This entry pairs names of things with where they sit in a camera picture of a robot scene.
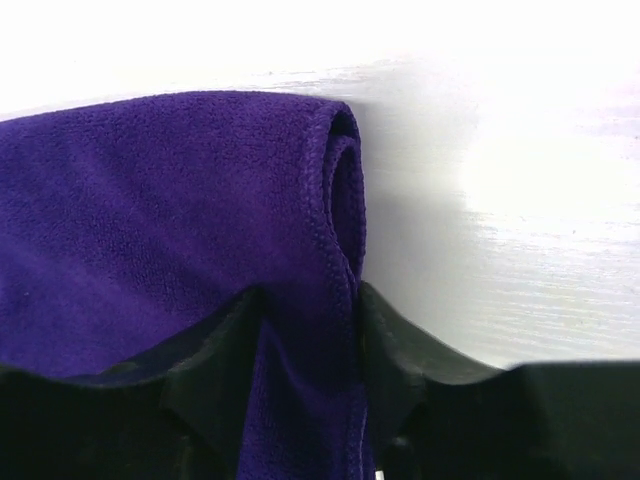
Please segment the purple towel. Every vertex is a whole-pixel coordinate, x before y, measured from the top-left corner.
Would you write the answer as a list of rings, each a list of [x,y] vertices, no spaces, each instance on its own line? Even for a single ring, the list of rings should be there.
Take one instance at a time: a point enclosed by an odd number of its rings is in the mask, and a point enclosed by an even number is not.
[[[190,92],[1,125],[1,370],[97,375],[257,288],[231,479],[371,479],[354,317],[361,141],[343,102]]]

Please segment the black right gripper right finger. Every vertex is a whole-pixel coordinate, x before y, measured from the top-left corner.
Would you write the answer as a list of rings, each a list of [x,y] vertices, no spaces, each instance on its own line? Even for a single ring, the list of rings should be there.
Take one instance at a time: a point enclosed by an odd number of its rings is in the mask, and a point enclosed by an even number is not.
[[[635,479],[635,361],[476,361],[371,285],[357,309],[369,434],[388,479]]]

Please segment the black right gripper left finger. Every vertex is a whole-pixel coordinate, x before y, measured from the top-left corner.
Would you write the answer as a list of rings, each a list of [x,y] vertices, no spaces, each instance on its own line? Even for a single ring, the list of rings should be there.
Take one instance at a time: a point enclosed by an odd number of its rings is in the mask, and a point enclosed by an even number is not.
[[[1,370],[5,479],[231,479],[264,298],[248,289],[97,375]]]

